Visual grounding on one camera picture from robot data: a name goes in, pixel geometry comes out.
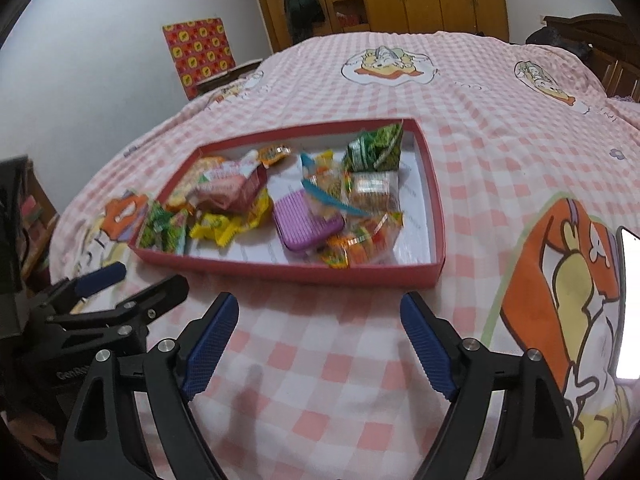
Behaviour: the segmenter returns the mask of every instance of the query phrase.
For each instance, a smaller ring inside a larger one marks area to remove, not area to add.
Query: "metal screw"
[[[96,355],[95,355],[95,360],[103,363],[105,362],[109,357],[111,357],[111,352],[109,352],[106,348],[103,350],[100,350]]]
[[[129,335],[132,330],[131,325],[123,325],[118,329],[118,335]]]
[[[532,361],[542,361],[542,352],[537,348],[527,350],[527,357]]]
[[[158,343],[158,350],[161,352],[170,352],[175,348],[175,341],[173,339],[162,339]]]
[[[472,337],[467,337],[462,340],[462,346],[465,347],[470,352],[475,352],[480,348],[480,342],[478,339],[473,339]]]

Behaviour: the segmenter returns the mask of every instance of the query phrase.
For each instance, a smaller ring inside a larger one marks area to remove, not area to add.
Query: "red box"
[[[445,259],[445,237],[444,218],[442,215],[442,205],[436,175],[431,163],[431,155],[427,147],[424,134],[417,122],[412,119],[381,119],[381,120],[359,120],[359,121],[337,121],[322,124],[309,124],[305,126],[293,126],[266,132],[251,134],[233,139],[221,140],[206,144],[194,150],[191,156],[178,169],[177,173],[171,177],[158,196],[158,200],[164,203],[171,195],[174,187],[180,182],[184,173],[199,158],[206,155],[219,155],[223,151],[237,152],[235,157],[239,158],[241,150],[248,151],[260,148],[264,145],[276,142],[289,143],[292,146],[300,144],[300,149],[308,149],[307,145],[323,145],[339,142],[346,146],[348,140],[354,139],[363,130],[374,130],[381,126],[393,122],[403,121],[405,131],[404,139],[411,142],[411,152],[406,160],[409,161],[406,171],[408,177],[406,182],[420,182],[422,197],[416,198],[415,187],[411,191],[414,199],[402,200],[401,208],[407,210],[414,208],[415,218],[422,218],[424,213],[424,226],[420,225],[421,220],[409,218],[405,210],[405,235],[407,237],[407,250],[414,250],[415,254],[421,254],[422,259],[416,256],[416,262],[404,264],[377,264],[351,267],[349,269],[331,269],[322,263],[308,263],[303,261],[289,261],[284,263],[256,262],[256,261],[234,261],[222,259],[203,258],[193,255],[179,256],[176,254],[163,253],[152,249],[141,249],[136,246],[139,233],[132,237],[130,248],[145,262],[160,266],[173,267],[177,270],[196,270],[199,272],[210,272],[212,274],[225,274],[260,278],[264,280],[284,280],[301,283],[323,283],[329,285],[351,285],[351,286],[402,286],[409,288],[428,288],[435,286]],[[416,168],[411,166],[415,159]]]

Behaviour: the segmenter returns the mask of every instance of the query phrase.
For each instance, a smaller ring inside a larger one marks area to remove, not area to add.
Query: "blue gripper pad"
[[[121,282],[126,275],[127,267],[121,262],[114,262],[79,277],[74,292],[78,298],[89,298],[108,286]]]
[[[431,387],[451,400],[458,390],[451,377],[451,360],[420,308],[408,294],[400,302],[400,321],[427,374]]]
[[[213,371],[222,357],[222,352],[236,328],[238,315],[238,300],[231,294],[226,295],[223,304],[203,330],[187,358],[181,390],[189,400],[193,400],[196,394],[202,393],[207,388]]]

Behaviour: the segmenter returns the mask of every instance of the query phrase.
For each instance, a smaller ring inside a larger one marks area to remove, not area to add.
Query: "bed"
[[[158,193],[195,146],[294,124],[415,118],[446,226],[440,281],[421,293],[462,337],[495,351],[543,351],[586,477],[599,478],[640,413],[640,387],[616,386],[607,371],[620,307],[611,234],[620,224],[640,231],[640,108],[609,98],[601,80],[620,95],[626,84],[612,81],[638,73],[639,58],[612,48],[619,36],[599,43],[584,28],[593,20],[547,22],[599,47],[604,71],[552,47],[444,32],[340,34],[275,54],[249,83],[197,98],[95,175],[60,219],[52,279],[126,263],[126,281],[85,304],[91,311],[169,275],[130,253],[128,228],[136,197]],[[627,95],[638,101],[637,83]],[[412,478],[448,402],[399,325],[404,290],[185,274],[188,300],[151,325],[148,344],[177,336],[219,291],[238,298],[238,326],[191,403],[229,478]],[[138,400],[167,478],[148,404]],[[469,478],[482,475],[499,412],[494,394]]]

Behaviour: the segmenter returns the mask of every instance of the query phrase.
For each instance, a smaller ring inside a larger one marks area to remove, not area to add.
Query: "cartoon print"
[[[599,113],[600,113],[601,115],[605,116],[605,117],[606,117],[609,121],[611,121],[612,123],[615,123],[615,122],[616,122],[616,120],[617,120],[616,115],[615,115],[613,112],[611,112],[611,111],[607,110],[606,108],[601,108],[601,109],[600,109],[600,111],[599,111]]]
[[[146,212],[146,195],[127,191],[121,198],[109,200],[84,234],[74,276],[86,274],[121,261],[127,244]]]
[[[609,373],[620,315],[615,237],[562,198],[533,226],[507,279],[502,321],[523,351],[545,356],[587,478],[597,478],[622,446],[630,411]]]
[[[454,81],[453,84],[469,90],[484,90],[484,87],[481,87],[480,85],[475,83],[470,84],[470,83],[461,83],[460,81]]]
[[[264,72],[262,70],[256,70],[246,79],[240,78],[228,85],[224,85],[213,92],[209,103],[221,103],[226,99],[232,100],[237,97],[248,99],[250,90],[256,88],[263,76]],[[258,92],[268,92],[269,90],[270,88],[268,86],[261,86]]]
[[[164,25],[162,33],[189,99],[199,95],[196,86],[203,78],[235,66],[219,18]]]
[[[617,160],[625,160],[626,156],[624,153],[622,153],[619,149],[614,148],[613,150],[611,150],[609,152],[609,155],[611,155],[612,157],[616,158]]]
[[[363,85],[379,83],[398,86],[407,81],[430,83],[436,69],[426,54],[412,54],[402,48],[368,48],[350,57],[342,66],[342,75]]]
[[[577,101],[575,97],[570,96],[562,90],[556,80],[540,65],[532,61],[519,61],[513,69],[513,72],[516,77],[529,88],[563,102],[581,114],[589,111],[589,107],[586,104]]]

